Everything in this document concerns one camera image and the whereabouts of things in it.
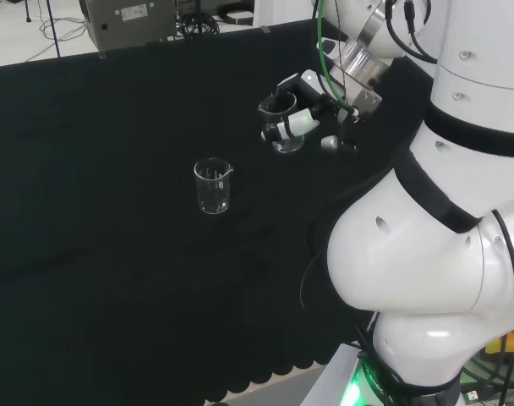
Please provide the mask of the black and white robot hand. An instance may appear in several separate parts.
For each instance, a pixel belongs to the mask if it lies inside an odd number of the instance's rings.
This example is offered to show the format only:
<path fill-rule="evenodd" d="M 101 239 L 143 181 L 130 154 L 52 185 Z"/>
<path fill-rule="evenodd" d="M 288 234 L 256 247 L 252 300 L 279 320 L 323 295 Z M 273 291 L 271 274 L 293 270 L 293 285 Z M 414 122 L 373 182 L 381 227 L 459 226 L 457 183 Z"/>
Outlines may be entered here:
<path fill-rule="evenodd" d="M 324 136 L 326 151 L 354 153 L 364 134 L 364 122 L 382 102 L 382 97 L 355 80 L 345 91 L 328 85 L 323 75 L 308 69 L 280 82 L 262 100 L 257 112 L 263 121 L 260 138 L 281 154 L 293 153 L 304 145 L 319 126 L 330 118 L 336 132 Z"/>

